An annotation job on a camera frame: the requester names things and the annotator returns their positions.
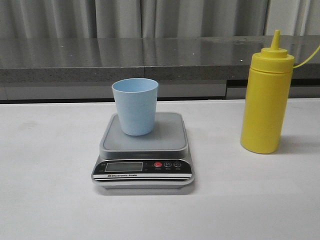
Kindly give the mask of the light blue plastic cup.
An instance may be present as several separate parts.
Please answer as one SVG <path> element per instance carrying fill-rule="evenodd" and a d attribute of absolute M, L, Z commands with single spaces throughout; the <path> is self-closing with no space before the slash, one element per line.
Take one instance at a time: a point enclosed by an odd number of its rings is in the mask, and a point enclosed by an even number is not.
<path fill-rule="evenodd" d="M 129 78 L 112 85 L 122 131 L 143 136 L 154 129 L 159 84 L 149 78 Z"/>

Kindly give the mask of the grey stone counter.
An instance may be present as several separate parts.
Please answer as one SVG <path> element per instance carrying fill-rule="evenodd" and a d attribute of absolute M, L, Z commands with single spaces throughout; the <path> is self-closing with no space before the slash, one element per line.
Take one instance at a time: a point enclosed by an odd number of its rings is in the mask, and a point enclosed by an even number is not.
<path fill-rule="evenodd" d="M 271 36 L 9 38 L 0 41 L 2 103 L 110 102 L 112 84 L 148 78 L 163 101 L 243 99 L 254 53 Z"/>

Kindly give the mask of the yellow squeeze bottle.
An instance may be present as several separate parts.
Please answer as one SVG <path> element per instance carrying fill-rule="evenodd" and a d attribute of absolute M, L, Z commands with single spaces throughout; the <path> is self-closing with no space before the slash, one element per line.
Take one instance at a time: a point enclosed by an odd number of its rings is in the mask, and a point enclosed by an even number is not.
<path fill-rule="evenodd" d="M 280 47 L 275 30 L 270 46 L 251 57 L 245 95 L 240 144 L 257 154 L 274 153 L 280 144 L 294 69 L 309 62 L 320 50 L 295 65 L 295 57 Z"/>

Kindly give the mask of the silver electronic kitchen scale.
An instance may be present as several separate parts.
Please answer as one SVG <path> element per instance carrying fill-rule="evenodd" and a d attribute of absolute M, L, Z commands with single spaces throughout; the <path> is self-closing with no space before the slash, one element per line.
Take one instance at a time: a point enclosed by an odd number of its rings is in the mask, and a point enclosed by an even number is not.
<path fill-rule="evenodd" d="M 178 189 L 192 184 L 194 166 L 182 115 L 158 112 L 152 132 L 131 136 L 113 114 L 91 179 L 106 189 Z"/>

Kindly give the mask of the grey pleated curtain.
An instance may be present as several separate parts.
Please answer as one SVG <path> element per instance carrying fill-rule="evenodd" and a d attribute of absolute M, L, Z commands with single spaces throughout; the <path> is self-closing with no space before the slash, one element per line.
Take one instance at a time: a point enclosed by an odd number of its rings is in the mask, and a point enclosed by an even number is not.
<path fill-rule="evenodd" d="M 9 38 L 192 38 L 320 33 L 317 0 L 3 0 Z"/>

